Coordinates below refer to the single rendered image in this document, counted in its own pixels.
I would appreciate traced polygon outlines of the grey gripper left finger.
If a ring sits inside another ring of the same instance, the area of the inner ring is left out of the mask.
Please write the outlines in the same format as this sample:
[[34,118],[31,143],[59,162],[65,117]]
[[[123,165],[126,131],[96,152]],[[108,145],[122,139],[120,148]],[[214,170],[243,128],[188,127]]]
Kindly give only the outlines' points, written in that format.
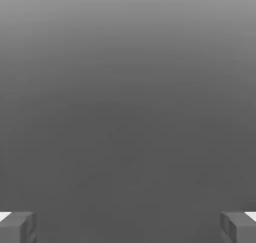
[[38,243],[37,214],[0,211],[0,243]]

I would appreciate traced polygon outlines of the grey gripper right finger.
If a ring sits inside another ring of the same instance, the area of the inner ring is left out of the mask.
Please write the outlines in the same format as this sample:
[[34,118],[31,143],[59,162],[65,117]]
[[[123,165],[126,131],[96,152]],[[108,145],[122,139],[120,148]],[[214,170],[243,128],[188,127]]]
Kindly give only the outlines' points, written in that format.
[[221,212],[222,243],[256,243],[256,211]]

